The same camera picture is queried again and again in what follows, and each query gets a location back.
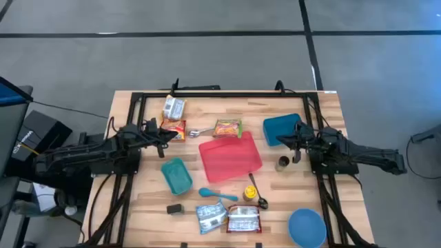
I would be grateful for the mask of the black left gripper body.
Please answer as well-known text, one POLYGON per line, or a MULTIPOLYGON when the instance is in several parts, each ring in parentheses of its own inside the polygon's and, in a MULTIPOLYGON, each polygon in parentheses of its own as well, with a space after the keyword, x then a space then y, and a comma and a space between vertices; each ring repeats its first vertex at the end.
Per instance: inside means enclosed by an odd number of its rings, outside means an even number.
POLYGON ((159 136, 159 130, 156 124, 156 119, 144 120, 141 124, 143 135, 151 141, 151 143, 157 148, 158 156, 164 158, 164 142, 159 136))

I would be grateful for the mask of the red beef ramen packet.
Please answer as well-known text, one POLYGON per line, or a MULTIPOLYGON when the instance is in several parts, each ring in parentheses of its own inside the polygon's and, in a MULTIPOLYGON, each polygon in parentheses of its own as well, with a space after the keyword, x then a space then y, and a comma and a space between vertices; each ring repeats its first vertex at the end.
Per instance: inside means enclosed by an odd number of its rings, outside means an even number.
POLYGON ((164 119, 161 123, 161 128, 168 131, 177 132, 177 135, 173 138, 173 141, 184 141, 185 140, 185 128, 186 121, 179 120, 173 121, 169 119, 164 119))

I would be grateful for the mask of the dark cylindrical cup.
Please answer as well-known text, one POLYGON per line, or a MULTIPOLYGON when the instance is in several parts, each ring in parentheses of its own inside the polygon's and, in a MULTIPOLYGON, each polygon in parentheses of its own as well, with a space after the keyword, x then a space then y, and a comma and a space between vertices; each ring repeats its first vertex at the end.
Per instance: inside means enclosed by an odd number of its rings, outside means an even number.
POLYGON ((281 172, 288 166, 288 164, 290 164, 290 159, 287 156, 281 156, 275 164, 275 170, 281 172))

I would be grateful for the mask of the yellow ramen packet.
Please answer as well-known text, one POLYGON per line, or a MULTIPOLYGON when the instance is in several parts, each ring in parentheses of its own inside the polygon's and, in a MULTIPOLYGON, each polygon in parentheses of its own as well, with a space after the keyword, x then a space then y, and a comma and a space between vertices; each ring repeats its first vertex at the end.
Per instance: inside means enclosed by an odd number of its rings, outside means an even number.
POLYGON ((167 95, 163 106, 162 116, 165 119, 179 121, 184 114, 186 100, 167 95))

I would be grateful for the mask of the silver metal spoon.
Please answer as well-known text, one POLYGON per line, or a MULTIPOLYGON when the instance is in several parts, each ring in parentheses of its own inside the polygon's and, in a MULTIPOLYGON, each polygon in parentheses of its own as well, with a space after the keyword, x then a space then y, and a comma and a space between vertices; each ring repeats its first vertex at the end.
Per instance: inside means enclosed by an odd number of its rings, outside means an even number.
POLYGON ((201 130, 190 130, 188 132, 188 136, 191 138, 196 138, 196 137, 200 136, 202 133, 212 131, 212 130, 214 130, 213 127, 205 128, 205 129, 201 129, 201 130))

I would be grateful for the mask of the green-edged ramen packet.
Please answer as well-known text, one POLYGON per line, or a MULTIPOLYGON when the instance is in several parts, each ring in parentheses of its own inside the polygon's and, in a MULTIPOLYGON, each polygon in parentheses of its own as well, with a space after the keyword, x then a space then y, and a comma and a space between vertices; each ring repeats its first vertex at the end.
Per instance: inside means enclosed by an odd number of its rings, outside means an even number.
POLYGON ((214 138, 242 136, 243 127, 240 119, 218 119, 213 132, 214 138))

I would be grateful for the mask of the yellow-lidded jar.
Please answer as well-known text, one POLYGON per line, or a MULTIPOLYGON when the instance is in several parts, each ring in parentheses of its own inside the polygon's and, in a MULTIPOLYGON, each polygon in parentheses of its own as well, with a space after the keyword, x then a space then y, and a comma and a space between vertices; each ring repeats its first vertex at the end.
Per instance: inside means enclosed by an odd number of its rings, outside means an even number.
POLYGON ((258 192, 257 189, 253 185, 247 186, 243 191, 243 199, 244 201, 253 201, 255 197, 257 197, 258 192))

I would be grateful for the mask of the teal rectangular container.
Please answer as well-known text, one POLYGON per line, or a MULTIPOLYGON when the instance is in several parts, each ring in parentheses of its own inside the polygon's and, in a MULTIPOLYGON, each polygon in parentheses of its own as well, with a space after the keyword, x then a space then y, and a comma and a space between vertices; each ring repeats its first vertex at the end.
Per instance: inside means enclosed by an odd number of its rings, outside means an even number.
POLYGON ((180 158, 172 158, 170 161, 163 163, 161 172, 173 195, 185 194, 192 188, 192 177, 180 158))

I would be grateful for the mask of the red plastic tray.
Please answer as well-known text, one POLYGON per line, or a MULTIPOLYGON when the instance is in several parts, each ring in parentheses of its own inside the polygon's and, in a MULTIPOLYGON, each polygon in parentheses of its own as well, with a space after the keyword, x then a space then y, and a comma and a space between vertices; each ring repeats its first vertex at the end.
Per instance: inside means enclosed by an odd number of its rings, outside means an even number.
POLYGON ((243 132, 240 138, 217 138, 198 148, 210 183, 243 176, 263 166, 251 132, 243 132))

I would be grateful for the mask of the dark metal spoon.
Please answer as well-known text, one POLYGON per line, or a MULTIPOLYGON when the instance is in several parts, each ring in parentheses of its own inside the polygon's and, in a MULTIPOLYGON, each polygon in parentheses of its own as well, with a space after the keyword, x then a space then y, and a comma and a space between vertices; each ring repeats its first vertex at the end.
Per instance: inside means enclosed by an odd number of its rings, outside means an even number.
POLYGON ((256 181, 255 181, 255 179, 254 179, 254 175, 253 175, 252 173, 249 173, 249 177, 250 177, 250 180, 251 180, 253 186, 256 188, 256 192, 257 192, 257 194, 258 194, 258 206, 259 206, 261 209, 268 209, 268 208, 269 208, 269 203, 267 202, 266 199, 264 199, 264 198, 260 195, 260 192, 259 192, 259 190, 258 190, 258 187, 257 187, 256 181))

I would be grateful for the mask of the blue round bowl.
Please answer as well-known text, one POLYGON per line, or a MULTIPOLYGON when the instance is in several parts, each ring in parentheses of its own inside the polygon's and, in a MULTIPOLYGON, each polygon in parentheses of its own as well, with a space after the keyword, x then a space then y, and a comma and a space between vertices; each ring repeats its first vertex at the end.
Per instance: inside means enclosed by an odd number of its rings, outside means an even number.
POLYGON ((297 209, 289 217, 287 226, 290 238, 302 248, 320 248, 327 239, 326 224, 313 209, 297 209))

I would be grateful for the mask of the red white ramen packet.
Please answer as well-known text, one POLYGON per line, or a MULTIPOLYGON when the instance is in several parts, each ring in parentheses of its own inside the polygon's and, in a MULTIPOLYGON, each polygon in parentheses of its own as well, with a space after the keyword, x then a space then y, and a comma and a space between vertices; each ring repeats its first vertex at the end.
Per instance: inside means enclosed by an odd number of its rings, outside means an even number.
POLYGON ((227 233, 261 233, 260 210, 255 205, 233 205, 228 208, 227 233))

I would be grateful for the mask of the black printed box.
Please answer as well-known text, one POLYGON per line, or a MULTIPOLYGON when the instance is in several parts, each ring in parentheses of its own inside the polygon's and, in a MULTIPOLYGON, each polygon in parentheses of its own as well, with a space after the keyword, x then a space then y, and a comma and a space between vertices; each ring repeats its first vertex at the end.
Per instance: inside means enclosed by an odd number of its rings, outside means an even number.
POLYGON ((32 161, 47 149, 62 146, 71 133, 62 122, 33 110, 23 121, 11 157, 21 162, 32 161))

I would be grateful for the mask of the grey stand foot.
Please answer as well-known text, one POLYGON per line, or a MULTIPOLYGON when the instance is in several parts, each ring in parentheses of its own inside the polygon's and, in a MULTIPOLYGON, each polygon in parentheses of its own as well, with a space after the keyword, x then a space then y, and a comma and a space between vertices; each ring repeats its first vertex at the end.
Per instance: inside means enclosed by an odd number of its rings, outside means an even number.
POLYGON ((411 136, 412 143, 422 143, 426 140, 434 140, 437 144, 441 144, 441 124, 411 136))

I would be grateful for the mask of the white paper sheet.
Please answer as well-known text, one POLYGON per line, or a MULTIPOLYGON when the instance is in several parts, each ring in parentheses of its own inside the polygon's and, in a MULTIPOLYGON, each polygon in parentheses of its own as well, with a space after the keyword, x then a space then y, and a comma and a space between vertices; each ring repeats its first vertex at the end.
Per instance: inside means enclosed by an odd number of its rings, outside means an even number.
POLYGON ((56 189, 38 183, 33 183, 32 185, 35 191, 40 211, 50 211, 51 209, 56 207, 57 204, 54 199, 56 189))

